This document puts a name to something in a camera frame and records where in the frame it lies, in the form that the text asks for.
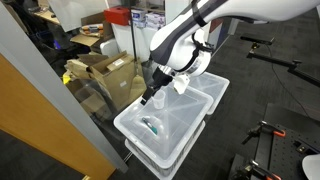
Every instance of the black cable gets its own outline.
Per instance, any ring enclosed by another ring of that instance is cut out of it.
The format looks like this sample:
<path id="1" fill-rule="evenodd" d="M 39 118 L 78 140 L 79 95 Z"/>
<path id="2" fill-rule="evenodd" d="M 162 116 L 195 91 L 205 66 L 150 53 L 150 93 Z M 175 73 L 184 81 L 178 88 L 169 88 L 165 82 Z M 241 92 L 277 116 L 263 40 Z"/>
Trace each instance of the black cable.
<path id="1" fill-rule="evenodd" d="M 265 45 L 267 48 L 268 48 L 268 51 L 269 51 L 269 56 L 272 58 L 272 51 L 270 49 L 270 47 L 268 45 Z M 294 95 L 286 88 L 286 86 L 282 83 L 282 81 L 280 80 L 277 72 L 275 71 L 274 69 L 274 66 L 273 66 L 273 63 L 271 63 L 271 68 L 272 68 L 272 71 L 274 73 L 274 75 L 276 76 L 276 78 L 278 79 L 280 85 L 282 86 L 282 88 L 300 105 L 300 107 L 303 109 L 304 113 L 306 114 L 306 116 L 308 118 L 310 118 L 309 114 L 307 113 L 306 109 L 303 107 L 303 105 L 298 101 L 298 99 L 296 97 L 294 97 Z"/>

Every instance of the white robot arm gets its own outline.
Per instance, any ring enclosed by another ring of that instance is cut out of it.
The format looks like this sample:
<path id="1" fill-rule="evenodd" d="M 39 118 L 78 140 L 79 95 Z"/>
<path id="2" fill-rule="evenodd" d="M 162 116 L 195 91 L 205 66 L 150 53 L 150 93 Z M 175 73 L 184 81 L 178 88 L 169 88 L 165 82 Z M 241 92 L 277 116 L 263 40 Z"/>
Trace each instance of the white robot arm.
<path id="1" fill-rule="evenodd" d="M 198 76 L 205 71 L 211 52 L 202 45 L 201 27 L 208 22 L 220 17 L 234 17 L 251 23 L 285 21 L 319 4 L 320 0 L 193 0 L 151 41 L 151 56 L 160 66 L 154 72 L 154 83 L 143 95 L 142 104 L 172 79 L 175 79 L 176 91 L 182 94 L 189 76 Z"/>

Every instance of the shelf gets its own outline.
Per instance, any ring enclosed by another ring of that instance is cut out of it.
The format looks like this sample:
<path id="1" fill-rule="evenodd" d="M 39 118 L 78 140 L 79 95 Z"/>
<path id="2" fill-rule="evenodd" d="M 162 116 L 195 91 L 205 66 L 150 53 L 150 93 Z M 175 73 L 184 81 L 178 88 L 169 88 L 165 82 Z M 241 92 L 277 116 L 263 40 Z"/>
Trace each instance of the shelf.
<path id="1" fill-rule="evenodd" d="M 49 22 L 52 22 L 54 24 L 60 25 L 60 22 L 56 17 L 54 17 L 54 18 L 51 17 L 51 15 L 53 15 L 53 13 L 50 12 L 50 11 L 37 12 L 37 13 L 34 13 L 34 15 L 36 15 L 38 17 L 41 17 L 46 21 L 49 21 Z"/>
<path id="2" fill-rule="evenodd" d="M 160 12 L 160 13 L 165 13 L 165 8 L 164 6 L 161 5 L 155 5 L 155 4 L 149 4 L 149 5 L 137 5 L 137 6 L 133 6 L 133 8 L 137 8 L 137 9 L 143 9 L 146 11 L 152 11 L 152 12 Z"/>

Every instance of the cardboard box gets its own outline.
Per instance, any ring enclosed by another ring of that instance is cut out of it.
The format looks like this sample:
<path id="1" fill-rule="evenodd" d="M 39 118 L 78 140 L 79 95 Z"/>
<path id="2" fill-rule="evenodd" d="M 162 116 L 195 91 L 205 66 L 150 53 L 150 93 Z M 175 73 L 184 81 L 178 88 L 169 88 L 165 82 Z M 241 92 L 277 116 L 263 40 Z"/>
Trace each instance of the cardboard box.
<path id="1" fill-rule="evenodd" d="M 90 83 L 87 85 L 81 80 L 71 81 L 66 84 L 88 115 L 94 114 L 100 121 L 107 120 L 112 115 L 109 106 L 102 95 L 90 87 Z"/>
<path id="2" fill-rule="evenodd" d="M 145 21 L 148 12 L 141 9 L 132 9 L 131 16 L 133 21 Z"/>
<path id="3" fill-rule="evenodd" d="M 108 105 L 98 92 L 94 92 L 80 105 L 89 115 L 94 114 L 100 121 L 105 121 L 112 115 Z"/>
<path id="4" fill-rule="evenodd" d="M 49 7 L 49 3 L 48 3 L 48 0 L 38 0 L 38 5 L 40 7 Z"/>
<path id="5" fill-rule="evenodd" d="M 146 21 L 154 24 L 165 25 L 166 17 L 164 14 L 152 12 L 152 13 L 146 14 Z"/>
<path id="6" fill-rule="evenodd" d="M 90 36 L 78 34 L 78 35 L 74 36 L 73 38 L 71 38 L 70 41 L 75 42 L 75 43 L 79 43 L 79 44 L 83 44 L 85 46 L 89 46 L 92 51 L 94 51 L 94 52 L 99 51 L 98 53 L 101 54 L 100 48 L 96 48 L 96 47 L 100 47 L 100 44 L 102 42 L 106 42 L 109 39 L 114 38 L 111 24 L 105 21 L 103 13 L 98 13 L 98 14 L 88 16 L 88 17 L 81 19 L 82 26 L 90 25 L 90 24 L 99 24 L 99 23 L 103 24 L 103 37 L 102 38 L 90 37 Z"/>
<path id="7" fill-rule="evenodd" d="M 152 23 L 152 22 L 146 22 L 146 27 L 147 28 L 151 28 L 151 29 L 155 29 L 155 30 L 159 30 L 164 26 L 165 25 L 162 25 L 162 24 L 155 24 L 155 23 Z"/>
<path id="8" fill-rule="evenodd" d="M 133 25 L 136 26 L 137 28 L 145 28 L 146 27 L 146 22 L 145 21 L 133 21 Z"/>
<path id="9" fill-rule="evenodd" d="M 67 68 L 79 79 L 93 79 L 93 74 L 90 72 L 89 66 L 108 59 L 108 56 L 105 55 L 80 54 L 78 57 L 79 59 L 68 60 Z"/>
<path id="10" fill-rule="evenodd" d="M 141 64 L 139 63 L 139 75 L 142 75 Z M 139 97 L 141 91 L 131 92 L 132 80 L 135 76 L 134 57 L 125 51 L 109 59 L 90 66 L 94 78 L 105 88 L 119 111 Z"/>

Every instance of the clear plastic bin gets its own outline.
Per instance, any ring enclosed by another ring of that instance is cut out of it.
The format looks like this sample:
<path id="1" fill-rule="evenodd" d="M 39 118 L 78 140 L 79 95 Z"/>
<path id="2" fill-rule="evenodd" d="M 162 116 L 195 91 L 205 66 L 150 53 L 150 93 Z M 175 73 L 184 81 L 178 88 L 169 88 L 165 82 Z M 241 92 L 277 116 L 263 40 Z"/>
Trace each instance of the clear plastic bin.
<path id="1" fill-rule="evenodd" d="M 208 115 L 213 114 L 217 108 L 230 81 L 223 77 L 204 72 L 201 76 L 191 77 L 189 86 L 210 95 L 213 103 L 208 111 Z"/>
<path id="2" fill-rule="evenodd" d="M 213 99 L 190 87 L 182 95 L 174 91 L 172 84 L 161 89 L 166 93 L 163 109 L 155 109 L 152 100 L 141 105 L 140 97 L 115 118 L 114 124 L 154 169 L 168 176 L 187 153 L 184 149 L 190 145 Z M 156 128 L 157 134 L 142 118 Z"/>
<path id="3" fill-rule="evenodd" d="M 86 83 L 74 93 L 74 96 L 87 113 L 94 114 L 100 121 L 105 121 L 112 112 L 103 96 L 94 89 L 95 86 L 97 84 L 94 81 Z"/>
<path id="4" fill-rule="evenodd" d="M 171 180 L 176 174 L 176 172 L 178 171 L 184 159 L 187 157 L 188 153 L 190 152 L 192 146 L 200 136 L 200 133 L 203 131 L 204 127 L 205 127 L 205 122 L 202 121 L 202 123 L 199 125 L 199 128 L 197 128 L 197 130 L 194 132 L 190 140 L 187 142 L 187 145 L 181 151 L 177 160 L 168 169 L 160 168 L 157 164 L 155 164 L 148 156 L 146 156 L 137 146 L 135 146 L 129 140 L 125 141 L 125 145 L 132 152 L 132 154 L 134 154 L 159 179 Z"/>

